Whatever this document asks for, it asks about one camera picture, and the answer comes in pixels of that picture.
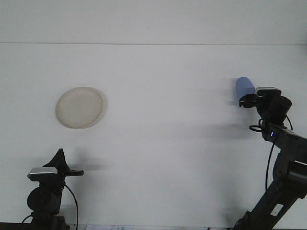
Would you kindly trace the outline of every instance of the white table surface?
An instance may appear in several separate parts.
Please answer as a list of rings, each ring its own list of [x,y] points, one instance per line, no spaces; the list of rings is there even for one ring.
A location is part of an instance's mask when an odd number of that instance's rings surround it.
[[[248,129],[259,116],[237,106],[235,79],[281,89],[306,137],[306,74],[306,46],[1,44],[0,221],[30,214],[27,173],[64,148],[85,170],[66,178],[80,224],[232,227],[264,192],[271,148]],[[78,86],[98,89],[105,107],[74,130],[55,105]],[[306,227],[306,210],[299,200],[276,227]],[[75,222],[67,191],[61,214]]]

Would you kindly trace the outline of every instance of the black cable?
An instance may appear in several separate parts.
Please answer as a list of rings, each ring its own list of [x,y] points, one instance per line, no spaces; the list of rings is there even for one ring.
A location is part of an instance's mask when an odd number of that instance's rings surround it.
[[[291,121],[290,121],[288,115],[286,115],[286,118],[287,118],[287,120],[288,120],[288,122],[289,122],[289,124],[290,124],[291,130],[293,130],[293,126],[292,126],[292,123],[291,123]]]
[[[278,136],[279,136],[280,133],[278,133],[275,137],[275,140],[272,144],[272,148],[271,148],[271,151],[270,151],[270,154],[269,154],[269,160],[268,160],[268,165],[267,165],[267,171],[266,171],[266,175],[265,175],[265,194],[266,194],[266,197],[268,199],[268,194],[267,194],[267,191],[268,191],[268,175],[269,175],[269,167],[270,167],[270,161],[271,161],[271,157],[272,157],[272,153],[273,153],[273,149],[274,149],[274,146],[275,146],[275,143],[278,139]]]
[[[27,216],[27,217],[24,218],[24,220],[21,222],[21,227],[20,227],[21,230],[23,229],[23,224],[24,224],[24,222],[25,222],[28,218],[30,218],[31,216],[32,216],[32,215]]]
[[[75,200],[75,203],[76,203],[76,208],[77,208],[77,224],[76,224],[76,230],[78,230],[78,224],[79,224],[79,209],[78,209],[77,199],[76,199],[74,193],[72,192],[72,190],[71,190],[67,185],[65,185],[65,187],[67,187],[67,189],[70,191],[70,193],[72,194],[73,199]]]

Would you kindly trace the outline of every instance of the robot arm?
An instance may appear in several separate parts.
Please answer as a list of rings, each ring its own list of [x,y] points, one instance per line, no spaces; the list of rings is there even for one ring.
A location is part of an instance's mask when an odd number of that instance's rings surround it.
[[[280,90],[270,87],[239,98],[239,105],[257,108],[262,119],[258,131],[281,151],[273,168],[273,182],[253,210],[238,220],[234,230],[271,230],[294,202],[307,194],[307,139],[283,126],[292,103],[280,94]]]

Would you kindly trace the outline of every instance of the paper plate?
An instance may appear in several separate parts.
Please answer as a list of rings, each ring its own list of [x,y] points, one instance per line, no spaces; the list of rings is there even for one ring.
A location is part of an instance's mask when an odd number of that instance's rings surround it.
[[[102,97],[95,89],[78,87],[61,96],[56,106],[56,116],[69,128],[86,128],[99,118],[102,108]]]

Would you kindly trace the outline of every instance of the white backdrop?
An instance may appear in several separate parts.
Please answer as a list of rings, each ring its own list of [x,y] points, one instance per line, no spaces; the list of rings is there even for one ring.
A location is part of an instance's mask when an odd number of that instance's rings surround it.
[[[307,136],[306,46],[0,45],[0,221],[30,213],[26,178],[64,148],[80,222],[231,227],[264,192],[271,144],[248,130],[255,109],[237,106],[234,82],[275,86]],[[55,117],[77,86],[101,91],[101,120],[73,130]],[[279,227],[304,228],[306,200]],[[62,214],[75,221],[65,191]]]
[[[0,42],[307,44],[306,0],[2,0]]]

